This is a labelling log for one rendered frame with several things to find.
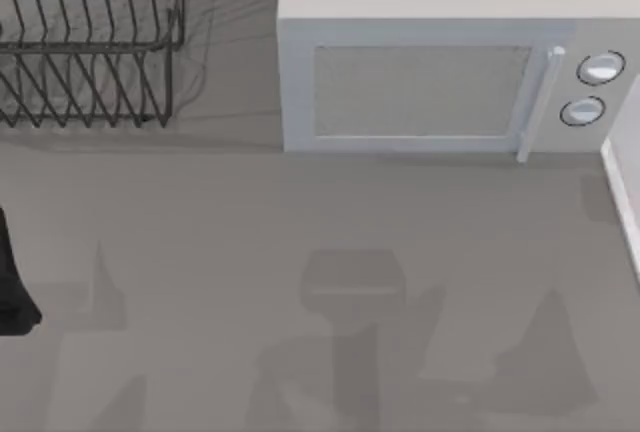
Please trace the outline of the microwave oven door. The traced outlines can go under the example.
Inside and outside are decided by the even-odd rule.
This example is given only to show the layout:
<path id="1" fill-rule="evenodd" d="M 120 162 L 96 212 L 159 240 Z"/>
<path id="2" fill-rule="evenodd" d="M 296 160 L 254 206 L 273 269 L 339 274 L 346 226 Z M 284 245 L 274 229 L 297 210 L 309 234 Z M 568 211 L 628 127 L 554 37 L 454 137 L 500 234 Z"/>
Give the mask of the microwave oven door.
<path id="1" fill-rule="evenodd" d="M 511 153 L 570 19 L 277 22 L 288 152 Z"/>

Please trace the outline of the small microwave knob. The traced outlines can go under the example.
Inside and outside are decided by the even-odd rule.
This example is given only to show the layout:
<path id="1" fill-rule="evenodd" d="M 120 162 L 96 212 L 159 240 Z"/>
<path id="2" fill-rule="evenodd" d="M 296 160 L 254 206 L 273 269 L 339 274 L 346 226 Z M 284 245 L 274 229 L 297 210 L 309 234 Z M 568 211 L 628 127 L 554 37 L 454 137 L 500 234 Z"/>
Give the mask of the small microwave knob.
<path id="1" fill-rule="evenodd" d="M 569 127 L 586 127 L 599 121 L 605 112 L 605 102 L 599 97 L 589 96 L 567 102 L 562 107 L 559 118 Z"/>

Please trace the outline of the white sink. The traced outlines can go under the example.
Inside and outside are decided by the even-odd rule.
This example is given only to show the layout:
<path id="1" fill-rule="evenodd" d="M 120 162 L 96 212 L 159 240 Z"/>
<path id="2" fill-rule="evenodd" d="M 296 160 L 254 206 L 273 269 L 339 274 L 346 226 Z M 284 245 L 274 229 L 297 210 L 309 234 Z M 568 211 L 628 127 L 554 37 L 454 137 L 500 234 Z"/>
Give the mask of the white sink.
<path id="1" fill-rule="evenodd" d="M 601 148 L 601 159 L 618 220 L 624 234 L 635 281 L 640 287 L 640 207 L 632 201 L 625 180 L 624 168 L 616 147 L 616 127 L 608 134 Z"/>

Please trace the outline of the large microwave knob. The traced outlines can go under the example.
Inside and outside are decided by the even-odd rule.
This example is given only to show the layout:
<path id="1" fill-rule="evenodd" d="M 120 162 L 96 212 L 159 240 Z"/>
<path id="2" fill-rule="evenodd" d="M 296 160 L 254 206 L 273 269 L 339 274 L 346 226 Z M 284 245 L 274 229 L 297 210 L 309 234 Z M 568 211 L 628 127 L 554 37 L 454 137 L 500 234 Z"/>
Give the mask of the large microwave knob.
<path id="1" fill-rule="evenodd" d="M 619 77 L 626 67 L 625 57 L 617 51 L 607 51 L 585 57 L 577 67 L 580 82 L 591 87 L 607 84 Z"/>

